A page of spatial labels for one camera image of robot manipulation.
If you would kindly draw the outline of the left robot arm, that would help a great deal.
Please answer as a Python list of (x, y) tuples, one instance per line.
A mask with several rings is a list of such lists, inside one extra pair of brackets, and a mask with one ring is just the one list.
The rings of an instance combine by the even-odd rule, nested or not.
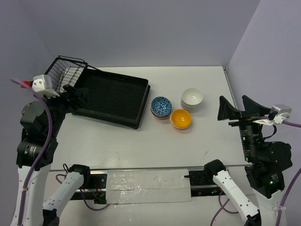
[(88, 104), (88, 89), (65, 85), (55, 97), (42, 96), (25, 86), (37, 101), (23, 108), (23, 127), (17, 147), (19, 191), (13, 226), (57, 226), (65, 206), (79, 188), (92, 182), (90, 168), (74, 164), (49, 201), (44, 201), (46, 180), (58, 147), (57, 135), (66, 114)]

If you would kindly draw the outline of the blue patterned bowl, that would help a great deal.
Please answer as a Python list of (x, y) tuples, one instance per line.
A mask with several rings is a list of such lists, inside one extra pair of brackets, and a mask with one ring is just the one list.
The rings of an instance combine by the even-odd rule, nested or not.
[(158, 115), (168, 115), (172, 111), (172, 103), (166, 97), (156, 97), (151, 102), (151, 108)]

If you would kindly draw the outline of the orange floral bowl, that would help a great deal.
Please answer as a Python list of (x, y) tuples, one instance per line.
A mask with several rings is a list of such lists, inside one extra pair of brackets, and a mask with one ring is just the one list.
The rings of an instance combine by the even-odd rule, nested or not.
[(166, 118), (168, 118), (168, 117), (170, 116), (170, 114), (171, 114), (171, 113), (169, 113), (168, 115), (158, 115), (158, 114), (156, 114), (156, 113), (154, 112), (154, 110), (153, 110), (152, 108), (150, 108), (150, 110), (151, 110), (151, 113), (152, 113), (155, 117), (157, 117), (158, 119), (166, 119)]

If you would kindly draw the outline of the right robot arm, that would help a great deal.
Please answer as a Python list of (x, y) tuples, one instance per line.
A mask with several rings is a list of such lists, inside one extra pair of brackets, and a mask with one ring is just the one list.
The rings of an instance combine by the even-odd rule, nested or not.
[(280, 141), (268, 142), (262, 135), (264, 125), (276, 128), (290, 117), (291, 108), (284, 105), (264, 107), (246, 95), (242, 97), (244, 110), (236, 109), (224, 96), (220, 96), (219, 121), (229, 120), (238, 127), (242, 142), (246, 177), (258, 205), (254, 205), (231, 178), (220, 160), (204, 166), (204, 178), (218, 185), (239, 212), (246, 226), (285, 226), (283, 171), (292, 167), (291, 146)]

